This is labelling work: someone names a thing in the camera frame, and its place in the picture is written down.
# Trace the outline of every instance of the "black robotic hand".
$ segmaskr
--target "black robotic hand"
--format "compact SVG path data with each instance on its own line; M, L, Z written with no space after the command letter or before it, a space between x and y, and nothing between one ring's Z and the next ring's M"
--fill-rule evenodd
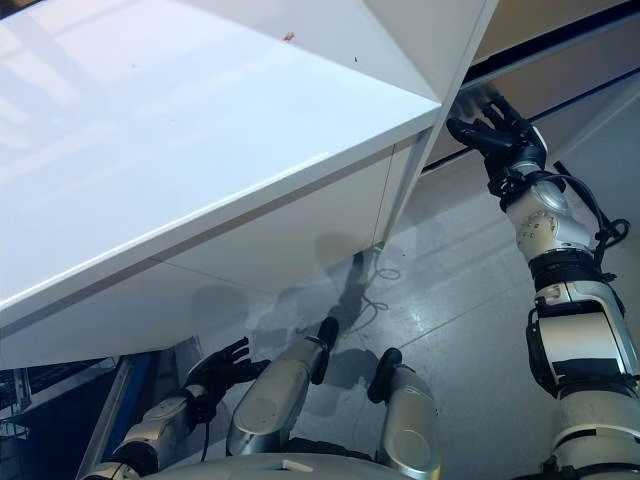
M193 400L195 423L208 423L215 416L216 406L236 383L255 380L269 365L269 360L252 362L242 358L249 354L247 337L212 353L198 362L187 375L184 387L201 385L207 391Z
M547 148L538 131L504 97L495 95L482 107L482 113L494 128L479 118L473 123L450 118L447 128L453 138L484 156L489 191L497 197L504 197L510 188L505 183L511 180L509 167L530 161L544 170Z

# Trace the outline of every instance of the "wire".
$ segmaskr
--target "wire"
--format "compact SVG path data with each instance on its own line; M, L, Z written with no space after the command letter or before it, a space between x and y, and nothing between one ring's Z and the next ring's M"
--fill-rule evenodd
M207 458L207 450L209 450L209 422L204 424L204 446L202 447L200 463L204 462L205 458Z
M615 244L624 240L631 231L631 223L625 218L617 218L607 225L607 230L611 230L613 235L610 242L607 242L606 248L611 248Z
M371 285L371 283L377 277L383 278L385 280L397 280L398 278L400 278L400 272L398 270L395 270L393 268L379 267L378 262L380 260L381 253L382 253L381 248L376 247L373 249L373 256L374 256L373 257L373 274L365 282L365 291L367 288L369 288L369 285ZM362 309L360 309L360 312L358 312L356 319L360 318L368 308L373 309L373 315L369 320L364 322L362 325L358 326L357 328L350 329L349 330L350 333L359 332L363 328L366 328L371 323L373 323L373 321L378 317L379 312L386 312L389 310L389 305L387 305L384 302L374 302L371 299L369 299L369 297L367 297L364 293L362 294L362 300L365 302L366 305L362 307Z
M532 308L531 310L529 310L529 315L528 315L528 319L527 319L527 323L529 325L533 325L533 314L534 312L536 312L535 308Z
M114 478L116 478L117 473L120 471L122 467L124 467L124 463L121 463L120 465L118 465L118 468L116 468L113 474L111 475L110 480L113 480Z

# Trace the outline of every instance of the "glossy white surface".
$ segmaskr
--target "glossy white surface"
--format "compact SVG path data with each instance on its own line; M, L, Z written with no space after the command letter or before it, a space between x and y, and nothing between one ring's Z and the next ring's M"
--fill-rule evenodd
M457 77L465 75L497 4L498 0L367 0L443 104L453 101L462 83Z
M180 0L423 97L435 93L369 0Z
M265 300L264 294L158 263L0 338L0 369L168 348L212 331L206 327L229 327Z
M423 130L438 109L179 1L51 0L0 36L4 325Z
M392 147L346 178L178 254L167 263L279 294L373 244Z

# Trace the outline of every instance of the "white tabletop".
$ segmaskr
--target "white tabletop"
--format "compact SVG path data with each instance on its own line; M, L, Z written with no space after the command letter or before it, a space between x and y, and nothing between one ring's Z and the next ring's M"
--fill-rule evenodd
M203 215L237 217L429 127L439 107L177 1L102 0L70 26L46 10L78 3L0 24L0 308L125 268Z

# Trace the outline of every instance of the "robot finger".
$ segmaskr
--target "robot finger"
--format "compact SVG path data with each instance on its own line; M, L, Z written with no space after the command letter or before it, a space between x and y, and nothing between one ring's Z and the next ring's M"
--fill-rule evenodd
M246 347L247 345L249 345L249 339L247 337L242 337L237 342L232 343L228 347L225 347L222 350L220 350L220 353L225 359L229 359L229 358L232 358L233 352L235 352L239 348Z
M230 360L232 362L235 362L236 360L238 360L239 358L244 357L245 355L249 355L249 347L244 347L244 348L241 348L240 350L238 350L237 352L233 352L231 354Z
M482 114L491 121L496 130L505 131L508 129L507 122L494 110L492 104L488 103L482 107Z
M473 126L476 128L477 131L483 132L483 133L493 133L495 131L493 128L491 128L489 125L487 125L485 122L483 122L479 118L476 118L473 121Z
M269 366L270 360L262 360L260 362L251 362L249 359L242 360L236 364L234 368L233 383L244 383L255 380Z
M447 128L460 143L483 153L500 153L514 145L513 137L506 132L481 132L475 126L457 118L447 120Z
M492 99L492 103L498 108L500 113L502 113L504 120L509 125L513 125L524 120L517 110L513 108L502 95L495 95Z

